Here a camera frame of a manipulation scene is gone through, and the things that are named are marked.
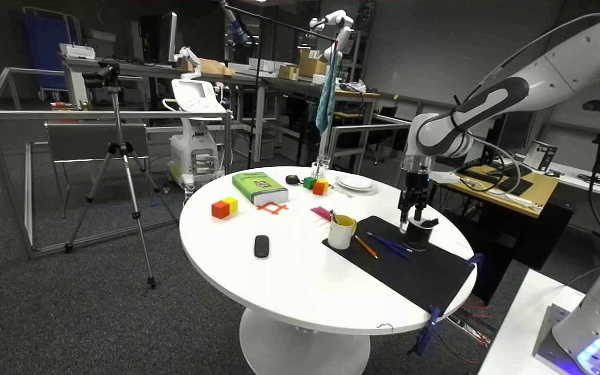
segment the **blue object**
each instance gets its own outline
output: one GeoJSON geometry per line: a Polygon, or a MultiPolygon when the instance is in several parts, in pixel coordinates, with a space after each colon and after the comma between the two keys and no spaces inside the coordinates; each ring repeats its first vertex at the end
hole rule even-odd
{"type": "Polygon", "coordinates": [[[423,356],[425,348],[429,346],[429,340],[431,340],[431,333],[433,333],[433,327],[438,325],[440,321],[440,315],[442,310],[435,306],[431,308],[431,317],[429,317],[429,323],[423,327],[423,331],[417,335],[417,344],[406,352],[406,354],[419,354],[423,356]]]}
{"type": "Polygon", "coordinates": [[[319,129],[319,133],[323,133],[331,121],[333,121],[333,113],[335,113],[335,77],[338,77],[338,67],[340,67],[342,54],[333,52],[333,58],[327,67],[327,77],[321,90],[321,100],[317,106],[317,117],[315,117],[315,125],[319,129]]]}
{"type": "Polygon", "coordinates": [[[375,242],[379,242],[385,250],[406,258],[406,246],[398,244],[398,242],[392,242],[392,240],[385,240],[385,238],[379,238],[371,231],[367,231],[369,238],[373,238],[375,242]]]}
{"type": "Polygon", "coordinates": [[[600,352],[600,338],[594,340],[583,352],[577,354],[577,363],[583,367],[583,369],[590,369],[590,360],[592,356],[596,356],[600,352]]]}
{"type": "Polygon", "coordinates": [[[483,265],[483,258],[485,258],[483,254],[473,254],[473,256],[467,260],[467,265],[469,265],[469,267],[483,265]]]}
{"type": "MultiPolygon", "coordinates": [[[[31,67],[63,71],[58,44],[71,44],[77,33],[75,25],[58,15],[23,13],[23,27],[31,54],[31,67]]],[[[65,77],[38,77],[40,90],[67,90],[65,77]]]]}

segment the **blue light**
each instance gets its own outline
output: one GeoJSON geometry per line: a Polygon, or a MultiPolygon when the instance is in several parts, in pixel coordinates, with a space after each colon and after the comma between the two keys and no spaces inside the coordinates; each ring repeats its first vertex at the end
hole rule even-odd
{"type": "Polygon", "coordinates": [[[600,338],[594,340],[583,352],[577,354],[577,363],[590,369],[590,358],[600,350],[600,338]]]}

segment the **floor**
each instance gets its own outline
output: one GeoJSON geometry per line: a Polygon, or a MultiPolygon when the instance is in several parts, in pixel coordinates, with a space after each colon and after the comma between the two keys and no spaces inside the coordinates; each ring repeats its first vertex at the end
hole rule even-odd
{"type": "MultiPolygon", "coordinates": [[[[13,181],[21,188],[23,142],[42,140],[38,123],[0,127],[13,181]]],[[[265,165],[290,165],[273,156],[265,165]]],[[[63,215],[50,158],[35,152],[38,244],[65,242],[83,206],[90,171],[73,167],[73,194],[63,215]]],[[[367,175],[394,183],[398,160],[367,169],[367,175]]],[[[165,158],[152,158],[156,181],[165,179],[165,158]]],[[[135,235],[79,248],[71,254],[29,258],[21,246],[10,208],[0,183],[0,373],[252,373],[242,358],[238,325],[242,306],[223,298],[198,273],[183,267],[177,225],[169,223],[158,200],[140,185],[144,221],[167,221],[148,231],[158,290],[146,288],[146,269],[135,235]]],[[[175,213],[183,196],[171,188],[163,196],[175,213]]],[[[81,235],[104,233],[131,225],[129,200],[121,169],[113,167],[90,210],[81,235]]],[[[571,279],[594,269],[594,248],[569,238],[548,260],[548,273],[571,279]]],[[[513,267],[502,292],[485,319],[496,329],[515,296],[523,273],[513,267]]],[[[483,350],[450,323],[438,325],[438,338],[423,356],[406,356],[415,333],[375,338],[367,375],[377,373],[475,373],[483,350]]]]}

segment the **black stand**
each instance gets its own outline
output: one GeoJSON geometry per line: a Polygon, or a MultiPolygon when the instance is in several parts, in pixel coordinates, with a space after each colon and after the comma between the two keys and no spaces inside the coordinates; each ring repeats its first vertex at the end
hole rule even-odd
{"type": "MultiPolygon", "coordinates": [[[[67,250],[67,252],[73,250],[75,238],[77,238],[77,233],[79,233],[79,229],[81,229],[81,225],[83,225],[83,221],[85,221],[85,217],[88,217],[88,210],[90,210],[90,206],[92,206],[92,202],[94,202],[94,196],[96,196],[96,192],[98,192],[98,188],[100,188],[100,183],[102,183],[102,177],[104,177],[110,160],[113,160],[113,158],[121,158],[121,160],[123,160],[123,167],[125,167],[125,173],[127,173],[127,185],[129,185],[129,196],[131,196],[131,206],[133,206],[131,217],[133,217],[133,221],[135,221],[135,225],[138,225],[138,235],[140,235],[140,244],[142,244],[146,269],[148,269],[148,285],[150,285],[152,290],[156,290],[156,279],[154,279],[152,265],[150,265],[150,256],[148,256],[146,233],[144,233],[144,227],[142,227],[142,221],[140,221],[142,215],[140,215],[140,208],[138,208],[135,185],[133,185],[133,177],[131,177],[131,158],[133,158],[133,163],[138,165],[138,169],[148,177],[154,194],[158,194],[160,188],[154,183],[152,175],[150,175],[150,173],[144,169],[144,165],[140,163],[133,146],[131,146],[129,142],[125,142],[125,135],[123,135],[123,129],[121,129],[121,115],[119,115],[119,92],[121,92],[121,85],[119,85],[119,67],[117,67],[117,65],[110,65],[110,67],[106,67],[104,71],[100,71],[98,77],[104,81],[104,85],[108,85],[108,94],[110,94],[113,110],[115,110],[117,142],[113,142],[113,144],[108,146],[108,150],[106,150],[106,158],[104,158],[104,163],[100,165],[98,177],[96,177],[96,181],[94,181],[94,185],[92,185],[92,190],[90,190],[90,194],[88,194],[88,198],[85,198],[88,204],[85,204],[83,213],[79,215],[77,225],[75,225],[69,242],[65,244],[65,250],[67,250]]],[[[160,200],[160,202],[163,202],[163,206],[167,208],[167,213],[173,217],[173,221],[177,221],[175,215],[173,215],[173,210],[169,208],[169,204],[167,204],[165,200],[160,200]]]]}

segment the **black tray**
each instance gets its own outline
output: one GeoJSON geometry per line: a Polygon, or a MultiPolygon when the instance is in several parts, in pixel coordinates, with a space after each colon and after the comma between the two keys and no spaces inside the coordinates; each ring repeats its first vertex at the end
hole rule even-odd
{"type": "Polygon", "coordinates": [[[396,252],[381,248],[377,240],[367,235],[367,231],[406,244],[400,229],[379,217],[358,221],[356,231],[356,235],[369,244],[379,258],[365,252],[356,240],[350,242],[348,250],[333,250],[327,246],[327,240],[323,244],[427,313],[433,306],[444,313],[473,269],[465,258],[438,246],[429,246],[425,252],[408,252],[406,258],[402,258],[396,252]]]}

